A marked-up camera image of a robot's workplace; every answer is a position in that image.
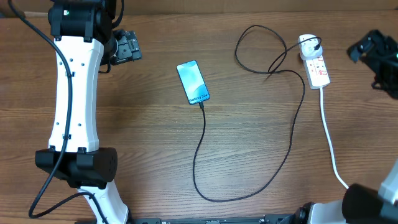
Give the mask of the Galaxy S24 smartphone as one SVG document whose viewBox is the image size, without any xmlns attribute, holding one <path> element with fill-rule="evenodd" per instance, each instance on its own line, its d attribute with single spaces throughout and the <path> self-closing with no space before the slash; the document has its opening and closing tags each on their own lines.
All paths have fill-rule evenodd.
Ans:
<svg viewBox="0 0 398 224">
<path fill-rule="evenodd" d="M 210 99 L 210 93 L 196 60 L 177 65 L 177 72 L 190 105 Z"/>
</svg>

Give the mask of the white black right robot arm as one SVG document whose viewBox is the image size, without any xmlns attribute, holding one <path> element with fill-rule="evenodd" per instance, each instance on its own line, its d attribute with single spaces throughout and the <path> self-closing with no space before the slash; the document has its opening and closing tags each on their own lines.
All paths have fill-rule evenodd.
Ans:
<svg viewBox="0 0 398 224">
<path fill-rule="evenodd" d="M 397 166 L 393 166 L 381 183 L 379 190 L 360 184 L 348 185 L 339 175 L 335 152 L 325 118 L 323 89 L 330 78 L 323 60 L 321 39 L 312 34 L 298 38 L 300 57 L 303 60 L 310 88 L 320 92 L 320 116 L 330 149 L 333 172 L 346 189 L 341 200 L 329 203 L 309 202 L 300 207 L 282 223 L 397 223 Z M 361 40 L 347 49 L 349 58 L 362 61 L 375 74 L 372 88 L 385 91 L 397 98 L 397 42 L 379 30 L 369 31 Z"/>
</svg>

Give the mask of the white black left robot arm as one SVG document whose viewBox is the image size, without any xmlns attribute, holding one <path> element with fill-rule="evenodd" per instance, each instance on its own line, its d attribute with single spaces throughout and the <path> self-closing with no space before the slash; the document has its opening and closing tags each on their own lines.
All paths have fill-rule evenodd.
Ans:
<svg viewBox="0 0 398 224">
<path fill-rule="evenodd" d="M 50 34 L 43 35 L 56 53 L 57 93 L 49 143 L 36 151 L 35 164 L 49 179 L 76 189 L 95 223 L 134 221 L 114 181 L 117 152 L 100 146 L 96 128 L 101 66 L 142 57 L 136 34 L 119 26 L 123 14 L 123 1 L 55 1 L 48 12 Z"/>
</svg>

